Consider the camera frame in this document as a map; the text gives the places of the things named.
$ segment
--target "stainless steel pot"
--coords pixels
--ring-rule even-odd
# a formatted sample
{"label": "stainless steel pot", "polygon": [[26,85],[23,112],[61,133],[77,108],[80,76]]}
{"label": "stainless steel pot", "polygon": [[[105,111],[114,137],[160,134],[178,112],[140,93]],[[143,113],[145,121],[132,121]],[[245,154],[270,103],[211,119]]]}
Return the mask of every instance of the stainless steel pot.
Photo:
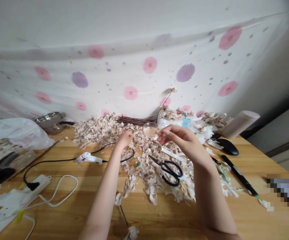
{"label": "stainless steel pot", "polygon": [[66,116],[65,113],[52,112],[41,117],[36,118],[34,121],[46,133],[50,135],[61,133],[66,126],[64,124],[74,125],[75,122],[66,122],[62,119]]}

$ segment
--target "human hand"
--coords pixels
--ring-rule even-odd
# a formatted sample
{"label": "human hand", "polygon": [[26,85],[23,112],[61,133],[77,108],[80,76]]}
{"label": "human hand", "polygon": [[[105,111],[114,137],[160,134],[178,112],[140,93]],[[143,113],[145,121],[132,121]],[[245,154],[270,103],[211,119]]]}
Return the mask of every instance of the human hand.
{"label": "human hand", "polygon": [[189,129],[176,125],[169,125],[162,129],[158,133],[158,136],[157,141],[160,142],[160,144],[173,141],[191,161],[199,164],[212,164],[208,152]]}
{"label": "human hand", "polygon": [[120,134],[116,145],[120,146],[122,148],[125,148],[131,143],[131,140],[134,138],[131,132],[124,131],[122,134]]}

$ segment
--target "scissors handle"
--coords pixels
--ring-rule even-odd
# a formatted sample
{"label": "scissors handle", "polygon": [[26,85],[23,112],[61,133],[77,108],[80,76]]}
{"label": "scissors handle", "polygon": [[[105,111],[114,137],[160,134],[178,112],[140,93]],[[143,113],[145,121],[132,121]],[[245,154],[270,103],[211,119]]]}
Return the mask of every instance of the scissors handle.
{"label": "scissors handle", "polygon": [[[170,164],[174,165],[179,170],[180,174],[176,174],[166,163],[170,163]],[[183,176],[181,167],[178,164],[176,164],[175,162],[164,161],[163,165],[161,166],[161,168],[162,168],[163,171],[173,175],[174,177],[182,177]]]}
{"label": "scissors handle", "polygon": [[177,182],[176,182],[176,183],[171,183],[171,182],[169,182],[164,176],[162,176],[162,179],[163,179],[167,184],[169,184],[170,186],[173,186],[173,187],[177,187],[177,186],[180,185],[180,180],[179,180],[179,178],[176,177],[176,176],[174,176],[174,178],[177,180]]}
{"label": "scissors handle", "polygon": [[[177,167],[177,169],[179,170],[180,174],[176,174],[166,163],[169,163],[169,164],[172,164],[174,166]],[[180,180],[179,180],[179,177],[182,177],[183,176],[183,172],[182,172],[182,169],[181,167],[176,164],[175,162],[172,162],[172,161],[164,161],[164,163],[161,165],[161,169],[163,171],[165,171],[166,173],[169,173],[171,176],[173,176],[175,179],[176,179],[176,183],[171,183],[169,182],[164,176],[162,176],[162,179],[167,183],[169,184],[170,186],[173,186],[173,187],[177,187],[180,185]]]}

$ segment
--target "wooden table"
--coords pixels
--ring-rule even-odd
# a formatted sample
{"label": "wooden table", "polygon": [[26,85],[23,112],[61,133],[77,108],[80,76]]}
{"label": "wooden table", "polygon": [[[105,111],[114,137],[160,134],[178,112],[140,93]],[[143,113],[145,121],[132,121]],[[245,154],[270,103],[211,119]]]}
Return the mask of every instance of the wooden table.
{"label": "wooden table", "polygon": [[[73,129],[64,131],[53,136],[55,140],[64,139],[58,143],[52,151],[47,153],[43,160],[71,159],[85,151],[92,152],[95,147],[87,147],[81,150],[72,143]],[[267,174],[288,174],[273,160],[252,146],[245,139],[238,137],[231,140],[238,148],[239,156],[231,156],[230,160],[236,165],[245,178],[251,183],[261,198],[274,203],[274,212],[267,212],[257,198],[246,192],[239,192],[240,197],[227,197],[226,200],[234,216],[238,232],[242,239],[289,239],[289,208],[270,192],[263,178]],[[220,151],[213,149],[220,159]],[[95,154],[104,160],[108,160],[111,147],[104,149],[104,154]],[[30,236],[34,239],[77,239],[85,223],[93,202],[100,179],[106,164],[98,165],[82,163],[81,165],[70,162],[42,163],[31,169],[27,178],[34,180],[40,174],[52,177],[50,185],[42,192],[46,199],[50,199],[59,179],[65,174],[71,174],[79,180],[77,190],[63,204],[52,208],[47,204],[27,210],[25,214],[36,219],[36,227]],[[236,177],[229,173],[232,185],[241,187]],[[123,194],[127,175],[120,170],[118,180],[118,192]],[[58,203],[75,187],[76,182],[72,178],[65,178],[52,201]],[[10,182],[4,182],[0,190],[9,192],[13,188],[23,189],[23,174]],[[144,185],[139,181],[136,192],[130,193],[129,197],[122,200],[122,207],[129,225],[135,225],[140,233],[139,239],[206,239],[197,223],[195,203],[191,206],[185,202],[176,203],[173,195],[158,194],[158,204],[150,204],[147,195],[143,192]],[[21,223],[10,223],[1,233],[0,239],[25,239],[32,227],[32,222],[22,219]],[[115,206],[112,216],[111,228],[108,239],[123,239],[128,230],[123,219],[121,210]]]}

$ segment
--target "small glass cup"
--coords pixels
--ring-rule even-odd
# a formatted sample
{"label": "small glass cup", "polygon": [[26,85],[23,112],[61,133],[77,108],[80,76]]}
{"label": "small glass cup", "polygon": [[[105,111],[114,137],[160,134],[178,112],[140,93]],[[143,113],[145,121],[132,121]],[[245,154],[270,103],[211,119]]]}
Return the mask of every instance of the small glass cup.
{"label": "small glass cup", "polygon": [[148,138],[154,138],[155,136],[158,135],[158,132],[159,132],[158,124],[154,122],[145,123],[143,126],[143,129],[144,129],[144,134]]}

